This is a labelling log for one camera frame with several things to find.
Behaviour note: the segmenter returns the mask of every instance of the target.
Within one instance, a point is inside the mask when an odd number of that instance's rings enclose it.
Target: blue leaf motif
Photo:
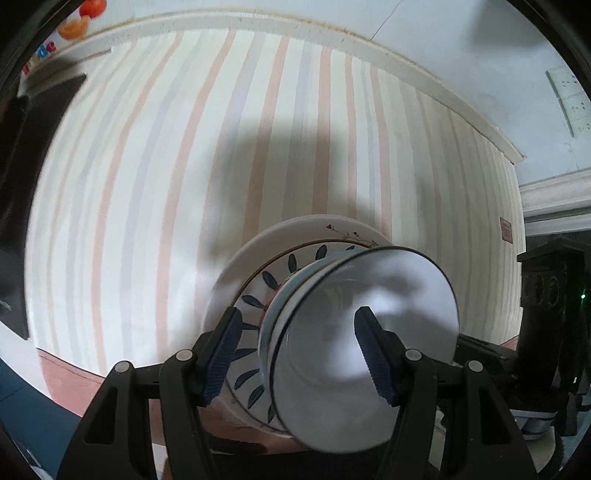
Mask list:
[[[271,420],[275,418],[275,405],[269,405],[269,410],[267,411],[267,423],[271,423]]]
[[[232,362],[240,360],[242,357],[250,355],[254,352],[256,352],[256,348],[239,348],[236,350],[236,352],[234,352],[234,358],[232,359]]]
[[[253,307],[256,307],[258,309],[265,309],[265,306],[252,295],[243,295],[242,300],[244,300],[244,303],[248,303],[249,305],[252,305]]]
[[[254,370],[249,370],[248,372],[244,372],[242,375],[240,375],[236,379],[236,383],[234,383],[234,390],[238,390],[241,386],[244,385],[244,382],[246,380],[248,380],[253,375],[256,375],[258,372],[259,372],[258,368],[255,368]]]
[[[263,392],[265,391],[265,387],[264,385],[259,385],[258,387],[256,387],[252,393],[251,396],[248,397],[248,403],[246,404],[247,408],[251,408],[256,401],[261,398],[261,395],[263,395]]]
[[[290,269],[290,273],[293,273],[297,270],[297,260],[294,254],[290,254],[289,258],[287,259],[287,268]]]
[[[267,287],[271,288],[272,290],[277,290],[279,288],[279,284],[275,277],[271,275],[267,270],[262,273],[262,279],[267,284]]]
[[[316,251],[316,260],[320,260],[321,258],[324,258],[325,256],[326,256],[326,245],[322,245]]]

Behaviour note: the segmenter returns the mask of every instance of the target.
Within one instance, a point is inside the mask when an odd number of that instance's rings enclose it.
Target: white plate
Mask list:
[[[275,323],[268,372],[283,425],[315,450],[358,452],[392,435],[398,409],[376,392],[355,337],[362,306],[406,348],[453,360],[456,299],[427,257],[400,247],[371,249],[310,277]]]
[[[264,432],[291,436],[271,407],[258,356],[258,326],[264,310],[295,269],[347,248],[391,243],[364,223],[337,215],[308,215],[279,223],[244,245],[213,288],[204,328],[213,330],[228,306],[242,312],[245,328],[218,397],[235,417]]]

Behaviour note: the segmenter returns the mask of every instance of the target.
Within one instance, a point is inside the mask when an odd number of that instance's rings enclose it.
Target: wall socket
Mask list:
[[[566,116],[571,122],[591,115],[591,100],[584,92],[562,99],[561,102]]]
[[[583,91],[583,87],[567,66],[548,70],[548,76],[559,98],[568,98]]]
[[[570,127],[575,138],[591,135],[591,115],[572,121]]]
[[[548,78],[562,104],[573,137],[591,135],[591,100],[570,68],[548,70]]]

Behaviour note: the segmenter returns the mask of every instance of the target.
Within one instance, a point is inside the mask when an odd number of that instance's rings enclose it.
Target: small red sign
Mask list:
[[[511,222],[508,222],[503,217],[501,218],[501,237],[505,242],[513,243],[513,228]]]

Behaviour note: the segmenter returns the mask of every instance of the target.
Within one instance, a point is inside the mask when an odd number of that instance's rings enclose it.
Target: tomato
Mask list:
[[[99,15],[102,15],[103,12],[107,9],[107,0],[86,0],[80,6],[80,16],[84,17],[88,15],[91,18],[96,18]]]

